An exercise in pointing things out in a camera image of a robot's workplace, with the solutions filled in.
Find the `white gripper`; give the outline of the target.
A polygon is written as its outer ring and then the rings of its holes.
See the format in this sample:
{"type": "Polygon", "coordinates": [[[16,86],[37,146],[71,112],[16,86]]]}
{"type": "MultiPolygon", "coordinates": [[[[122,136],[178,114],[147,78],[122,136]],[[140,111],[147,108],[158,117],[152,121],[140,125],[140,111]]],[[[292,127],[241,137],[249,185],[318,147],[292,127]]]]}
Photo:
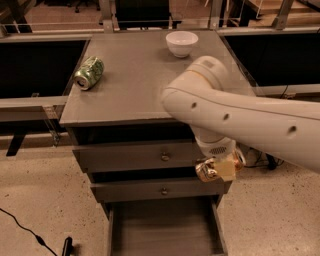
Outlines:
{"type": "MultiPolygon", "coordinates": [[[[207,158],[222,159],[231,154],[236,148],[236,141],[227,137],[215,142],[196,140],[202,154],[207,158]]],[[[232,160],[221,160],[214,163],[215,176],[225,182],[236,178],[235,165],[232,160]]]]}

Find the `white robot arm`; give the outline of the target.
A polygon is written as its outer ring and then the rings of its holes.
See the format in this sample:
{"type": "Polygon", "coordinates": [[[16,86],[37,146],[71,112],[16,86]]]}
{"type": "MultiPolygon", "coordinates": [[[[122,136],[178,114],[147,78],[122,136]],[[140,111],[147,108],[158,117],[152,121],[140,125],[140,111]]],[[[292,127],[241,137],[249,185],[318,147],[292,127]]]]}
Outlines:
{"type": "Polygon", "coordinates": [[[167,85],[161,102],[192,129],[203,154],[241,143],[299,167],[320,172],[320,106],[316,102],[257,97],[235,84],[221,61],[196,59],[167,85]]]}

